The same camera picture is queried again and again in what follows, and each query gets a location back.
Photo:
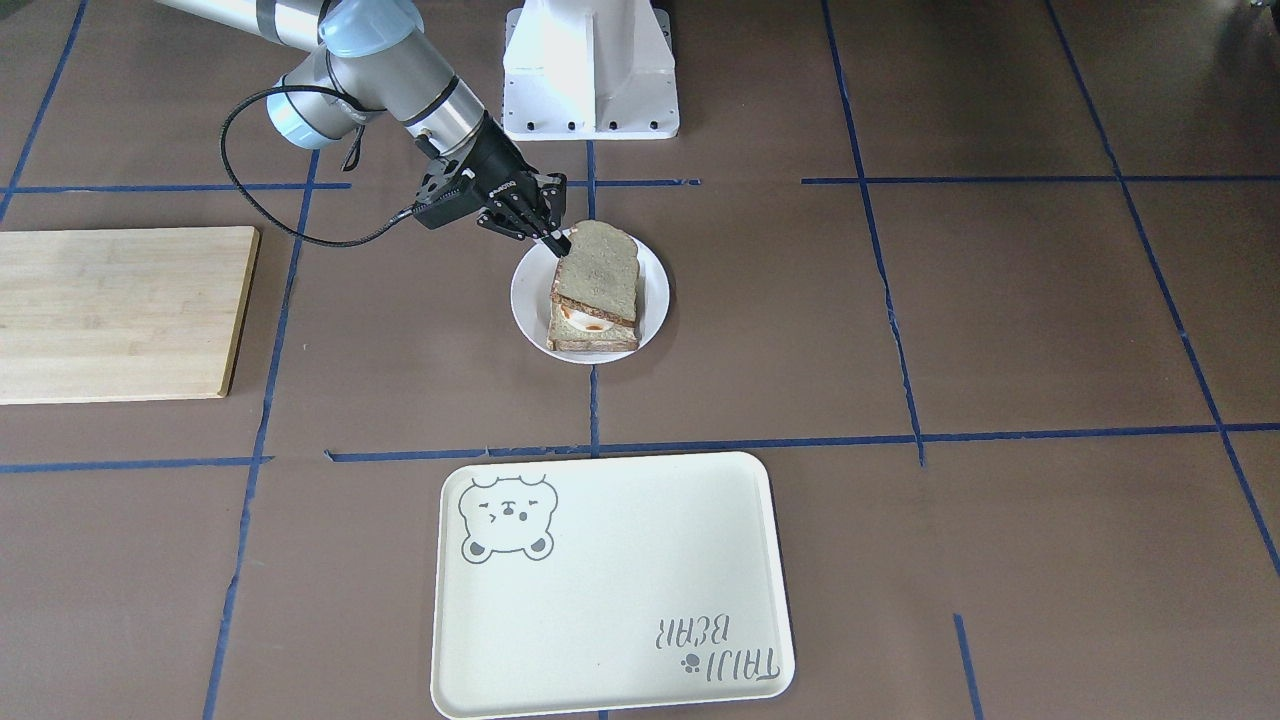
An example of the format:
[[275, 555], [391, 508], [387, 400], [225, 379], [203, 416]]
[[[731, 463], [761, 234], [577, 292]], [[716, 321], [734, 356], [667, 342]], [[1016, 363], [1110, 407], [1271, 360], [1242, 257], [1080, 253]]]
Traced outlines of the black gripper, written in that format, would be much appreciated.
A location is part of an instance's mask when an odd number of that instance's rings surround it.
[[463, 168], [472, 173], [483, 200], [481, 228], [543, 243], [557, 258], [570, 254], [572, 243], [562, 225], [567, 176], [532, 172], [489, 113], [463, 151], [445, 161], [445, 172]]

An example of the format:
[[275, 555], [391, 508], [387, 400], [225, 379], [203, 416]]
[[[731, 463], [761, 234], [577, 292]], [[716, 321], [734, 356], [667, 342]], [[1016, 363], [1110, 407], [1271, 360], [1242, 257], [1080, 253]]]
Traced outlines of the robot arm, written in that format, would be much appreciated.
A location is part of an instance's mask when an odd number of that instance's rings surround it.
[[567, 179], [531, 167], [476, 94], [425, 33], [411, 1], [177, 1], [177, 10], [242, 29], [306, 58], [270, 88], [276, 132], [320, 150], [351, 137], [344, 169], [358, 164], [365, 127], [394, 118], [428, 168], [413, 201], [390, 219], [438, 229], [474, 217], [485, 229], [570, 252], [562, 224]]

